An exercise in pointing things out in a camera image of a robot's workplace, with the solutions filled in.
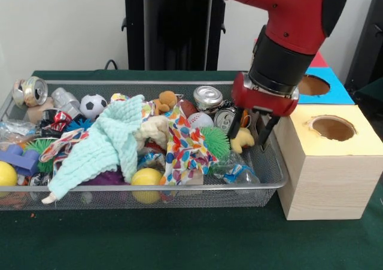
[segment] blue plastic toy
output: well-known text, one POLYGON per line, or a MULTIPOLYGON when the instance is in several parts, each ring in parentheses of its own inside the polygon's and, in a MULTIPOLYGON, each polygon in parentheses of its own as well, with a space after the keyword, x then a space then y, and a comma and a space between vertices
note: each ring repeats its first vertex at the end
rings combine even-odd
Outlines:
POLYGON ((23 149, 17 144, 10 145, 6 151, 0 151, 0 161, 13 165, 18 174, 33 176, 38 172, 38 158, 40 154, 35 150, 23 149))

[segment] metal basket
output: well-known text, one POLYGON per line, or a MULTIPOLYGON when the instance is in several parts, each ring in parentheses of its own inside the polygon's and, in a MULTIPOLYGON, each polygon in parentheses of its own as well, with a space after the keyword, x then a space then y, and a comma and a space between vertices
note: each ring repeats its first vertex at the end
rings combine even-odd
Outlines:
MULTIPOLYGON (((230 81, 47 81, 50 93, 63 87, 78 99, 89 93, 98 93, 110 98, 119 92, 129 96, 143 94, 146 100, 157 98, 165 90, 183 94, 193 101, 193 91, 197 86, 213 85, 219 89, 224 99, 230 99, 230 81)), ((251 133, 264 127, 265 117, 252 113, 251 133)), ((26 108, 15 106, 8 95, 0 109, 1 120, 28 120, 26 108)), ((263 207, 277 188, 287 182, 288 172, 274 134, 271 134, 265 147, 255 146, 244 150, 242 157, 253 168, 261 184, 226 184, 213 175, 204 176, 201 186, 78 186, 56 203, 44 205, 41 199, 49 192, 46 186, 0 187, 0 210, 74 210, 74 209, 116 209, 116 208, 192 208, 192 207, 263 207), (172 193, 169 201, 142 204, 134 196, 152 192, 172 193)))

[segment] box hole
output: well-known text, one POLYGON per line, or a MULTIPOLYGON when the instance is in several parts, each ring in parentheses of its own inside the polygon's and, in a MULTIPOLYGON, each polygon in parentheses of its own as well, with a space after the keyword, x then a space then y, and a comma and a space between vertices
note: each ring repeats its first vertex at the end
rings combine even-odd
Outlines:
POLYGON ((330 85, 315 75, 305 74, 298 89, 303 95, 325 95, 330 91, 330 85))
POLYGON ((356 133, 350 122, 336 116, 317 117, 312 121, 312 128, 320 135, 338 141, 346 141, 356 133))

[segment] can lid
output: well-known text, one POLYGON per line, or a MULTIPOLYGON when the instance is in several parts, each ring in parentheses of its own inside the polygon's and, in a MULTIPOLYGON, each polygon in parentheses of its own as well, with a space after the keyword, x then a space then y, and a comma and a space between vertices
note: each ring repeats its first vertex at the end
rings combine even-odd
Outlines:
POLYGON ((212 86, 199 86, 194 90, 194 99, 198 104, 218 106, 222 103, 222 93, 212 86))

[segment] blue spiky toy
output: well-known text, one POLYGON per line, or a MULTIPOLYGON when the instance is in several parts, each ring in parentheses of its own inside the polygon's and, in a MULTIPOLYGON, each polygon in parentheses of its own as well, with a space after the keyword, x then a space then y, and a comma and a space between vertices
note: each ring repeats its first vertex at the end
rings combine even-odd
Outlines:
POLYGON ((74 120, 66 127, 65 131, 74 131, 79 128, 83 128, 85 131, 88 130, 92 126, 93 122, 90 121, 90 119, 83 120, 79 119, 78 122, 75 122, 74 120))

